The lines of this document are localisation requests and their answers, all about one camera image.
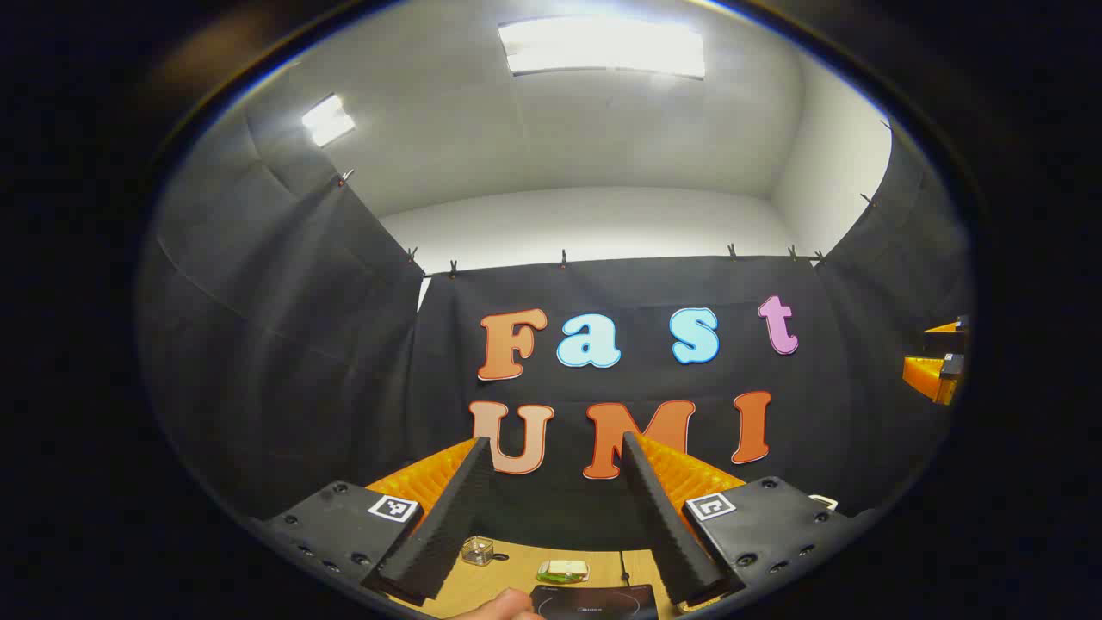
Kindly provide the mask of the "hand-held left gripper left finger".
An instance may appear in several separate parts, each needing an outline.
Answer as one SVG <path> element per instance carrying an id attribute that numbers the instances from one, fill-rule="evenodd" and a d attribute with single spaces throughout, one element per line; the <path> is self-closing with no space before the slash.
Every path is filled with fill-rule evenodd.
<path id="1" fill-rule="evenodd" d="M 474 533 L 489 482 L 488 438 L 461 440 L 366 487 L 333 481 L 267 519 L 264 534 L 332 580 L 424 603 Z"/>

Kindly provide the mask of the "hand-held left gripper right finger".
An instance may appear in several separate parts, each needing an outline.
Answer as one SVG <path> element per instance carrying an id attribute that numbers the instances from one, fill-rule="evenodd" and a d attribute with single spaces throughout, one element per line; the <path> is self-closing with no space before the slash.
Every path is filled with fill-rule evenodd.
<path id="1" fill-rule="evenodd" d="M 693 456 L 637 432 L 622 477 L 673 603 L 741 608 L 799 580 L 862 533 L 861 515 L 764 476 L 734 485 Z"/>

